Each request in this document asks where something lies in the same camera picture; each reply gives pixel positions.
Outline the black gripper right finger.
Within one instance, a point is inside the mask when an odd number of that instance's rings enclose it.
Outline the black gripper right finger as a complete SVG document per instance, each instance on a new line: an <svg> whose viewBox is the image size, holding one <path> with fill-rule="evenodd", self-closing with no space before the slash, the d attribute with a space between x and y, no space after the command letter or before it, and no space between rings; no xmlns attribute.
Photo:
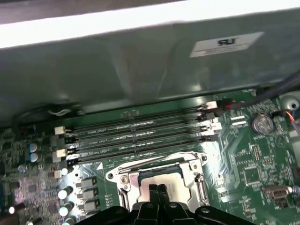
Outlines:
<svg viewBox="0 0 300 225"><path fill-rule="evenodd" d="M172 202L167 187L159 185L160 205L168 225L252 225L245 219L211 206L201 206L192 213L179 202Z"/></svg>

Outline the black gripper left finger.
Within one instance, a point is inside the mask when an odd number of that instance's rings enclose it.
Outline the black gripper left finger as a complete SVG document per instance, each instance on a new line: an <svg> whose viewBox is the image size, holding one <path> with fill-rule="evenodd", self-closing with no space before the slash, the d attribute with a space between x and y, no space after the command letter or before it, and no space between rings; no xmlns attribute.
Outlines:
<svg viewBox="0 0 300 225"><path fill-rule="evenodd" d="M164 202L164 185L149 185L149 201L139 202L137 209L113 206L86 218L78 225L157 225Z"/></svg>

